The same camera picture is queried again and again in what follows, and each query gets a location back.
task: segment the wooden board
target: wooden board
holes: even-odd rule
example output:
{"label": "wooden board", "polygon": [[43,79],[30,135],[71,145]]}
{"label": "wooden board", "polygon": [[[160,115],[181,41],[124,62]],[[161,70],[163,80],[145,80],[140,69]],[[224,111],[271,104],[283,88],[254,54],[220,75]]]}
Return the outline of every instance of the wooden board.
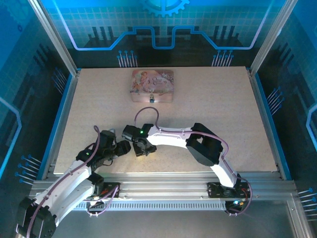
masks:
{"label": "wooden board", "polygon": [[[160,112],[163,127],[191,127],[200,122],[230,146],[228,161],[237,171],[276,171],[259,109],[244,67],[174,67],[175,92],[172,103],[134,103],[129,87],[132,68],[81,70],[69,113],[55,171],[61,174],[78,152],[97,138],[100,130],[114,128],[122,140],[124,127],[133,125],[139,109],[154,106]],[[156,113],[145,110],[137,126],[154,123]],[[204,172],[183,148],[158,146],[145,157],[136,157],[133,149],[100,172]]]}

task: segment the circuit pattern graphic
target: circuit pattern graphic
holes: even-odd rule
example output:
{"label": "circuit pattern graphic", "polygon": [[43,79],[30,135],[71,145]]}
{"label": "circuit pattern graphic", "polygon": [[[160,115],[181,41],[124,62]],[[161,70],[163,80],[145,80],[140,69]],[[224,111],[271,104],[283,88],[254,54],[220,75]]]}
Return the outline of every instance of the circuit pattern graphic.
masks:
{"label": "circuit pattern graphic", "polygon": [[198,34],[198,35],[203,36],[207,40],[207,42],[209,42],[210,45],[212,47],[214,47],[215,50],[250,50],[250,49],[253,48],[253,46],[254,46],[254,44],[255,44],[258,36],[259,36],[259,33],[260,33],[260,31],[261,31],[261,29],[262,29],[262,27],[263,27],[263,25],[264,25],[264,23],[266,21],[266,18],[267,18],[268,14],[269,14],[272,6],[273,6],[274,0],[268,6],[268,8],[267,8],[267,10],[266,10],[266,12],[264,14],[264,17],[263,17],[263,19],[262,19],[262,21],[261,21],[261,23],[260,23],[255,35],[254,35],[254,37],[253,37],[253,40],[252,40],[250,46],[247,46],[247,47],[244,47],[244,46],[242,46],[242,47],[240,47],[240,46],[238,46],[238,47],[236,47],[236,46],[217,46],[216,43],[206,34],[205,31],[196,30],[194,25],[176,25],[172,29],[171,45],[170,46],[157,46],[156,45],[155,30],[154,30],[154,28],[152,26],[132,26],[132,30],[131,31],[129,30],[129,31],[123,32],[119,37],[117,37],[115,39],[115,41],[109,47],[80,48],[80,47],[77,46],[77,44],[75,42],[75,39],[72,36],[72,34],[71,34],[70,30],[69,30],[69,27],[67,26],[66,21],[65,21],[63,15],[61,14],[61,12],[59,10],[59,7],[57,6],[57,4],[56,4],[56,2],[54,0],[53,0],[53,3],[55,5],[55,8],[56,8],[57,13],[59,15],[59,18],[61,19],[61,22],[62,22],[62,24],[63,24],[63,26],[64,26],[64,28],[65,28],[68,36],[69,36],[69,39],[70,39],[73,47],[76,50],[78,50],[78,51],[111,51],[125,36],[137,35],[137,30],[150,30],[151,31],[151,39],[152,39],[152,47],[153,47],[153,49],[156,49],[156,50],[171,50],[171,49],[173,49],[175,47],[176,30],[178,30],[178,29],[189,29],[190,30],[190,34],[196,34],[196,35]]}
{"label": "circuit pattern graphic", "polygon": [[185,9],[185,4],[189,3],[189,0],[140,0],[143,10],[147,10],[149,14],[155,16],[161,15],[172,16],[173,13],[178,14],[178,11]]}
{"label": "circuit pattern graphic", "polygon": [[315,112],[316,110],[317,110],[317,104],[313,105],[313,106],[309,109],[308,115],[307,115],[307,120],[306,120],[306,128],[307,128],[307,131],[308,131],[308,133],[309,133],[309,136],[310,136],[311,139],[312,139],[312,142],[313,142],[313,144],[314,144],[314,147],[315,147],[315,149],[316,149],[316,151],[317,151],[317,140],[316,140],[315,135],[314,135],[314,132],[313,132],[311,126],[310,126],[310,124],[311,124],[311,119],[312,119],[312,114],[313,114],[313,112]]}
{"label": "circuit pattern graphic", "polygon": [[0,6],[6,7],[11,17],[21,24],[29,15],[29,2],[28,0],[0,0]]}

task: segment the tin box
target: tin box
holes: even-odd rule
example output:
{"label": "tin box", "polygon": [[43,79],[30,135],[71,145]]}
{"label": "tin box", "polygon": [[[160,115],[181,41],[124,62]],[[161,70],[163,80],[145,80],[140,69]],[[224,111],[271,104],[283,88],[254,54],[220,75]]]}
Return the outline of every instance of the tin box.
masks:
{"label": "tin box", "polygon": [[170,103],[174,93],[174,72],[167,69],[136,69],[130,88],[133,102]]}

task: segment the metal frame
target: metal frame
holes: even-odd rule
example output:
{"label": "metal frame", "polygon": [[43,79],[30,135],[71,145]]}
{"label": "metal frame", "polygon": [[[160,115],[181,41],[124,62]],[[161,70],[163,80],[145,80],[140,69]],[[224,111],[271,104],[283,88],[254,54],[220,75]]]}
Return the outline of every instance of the metal frame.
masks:
{"label": "metal frame", "polygon": [[37,179],[46,179],[48,173],[50,172],[50,168],[52,167],[51,164],[54,164],[57,160],[62,137],[66,128],[67,118],[71,108],[71,103],[73,101],[76,85],[78,82],[78,76],[74,77],[70,75],[67,81]]}
{"label": "metal frame", "polygon": [[[208,198],[207,183],[219,182],[213,172],[101,174],[105,182],[119,182],[119,199],[126,201],[229,201]],[[282,181],[279,172],[241,172],[252,185],[255,200],[286,200],[296,191],[293,181]],[[34,181],[30,197],[43,192],[55,180]]]}
{"label": "metal frame", "polygon": [[58,54],[60,55],[61,59],[65,63],[67,69],[69,70],[72,76],[77,75],[77,67],[70,56],[63,40],[61,39],[58,31],[56,30],[53,22],[51,21],[45,7],[41,3],[41,1],[37,0],[28,0],[31,7],[33,8],[36,16],[38,17],[40,23],[44,27],[47,35],[49,36],[50,40],[52,41],[53,45],[55,46]]}
{"label": "metal frame", "polygon": [[287,206],[296,236],[314,238],[315,235],[312,233],[308,224],[306,214],[297,193],[293,194],[292,199],[287,200]]}
{"label": "metal frame", "polygon": [[263,122],[265,132],[268,138],[268,142],[270,144],[279,172],[281,173],[281,177],[284,180],[291,180],[292,179],[291,174],[287,166],[287,162],[285,159],[284,152],[282,150],[281,143],[277,136],[273,118],[270,114],[270,110],[266,102],[264,90],[261,86],[258,74],[256,73],[255,75],[252,76],[249,73],[249,79],[250,79],[250,83],[254,92],[254,97],[258,104],[259,112],[262,118],[262,122]]}
{"label": "metal frame", "polygon": [[286,0],[285,4],[283,5],[281,11],[278,13],[274,23],[270,31],[268,32],[261,48],[255,57],[252,65],[251,65],[251,75],[255,75],[261,64],[263,63],[266,55],[268,54],[269,50],[273,46],[276,38],[278,37],[280,31],[282,30],[284,24],[286,23],[289,15],[292,13],[296,3],[298,0]]}

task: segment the metal rail slot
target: metal rail slot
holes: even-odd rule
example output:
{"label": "metal rail slot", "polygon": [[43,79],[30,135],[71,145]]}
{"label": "metal rail slot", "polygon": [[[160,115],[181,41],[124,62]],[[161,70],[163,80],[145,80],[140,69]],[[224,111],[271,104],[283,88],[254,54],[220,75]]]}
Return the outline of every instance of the metal rail slot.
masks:
{"label": "metal rail slot", "polygon": [[[74,211],[84,211],[87,203],[80,203]],[[104,205],[90,209],[101,211]],[[113,201],[109,211],[223,211],[224,201]]]}

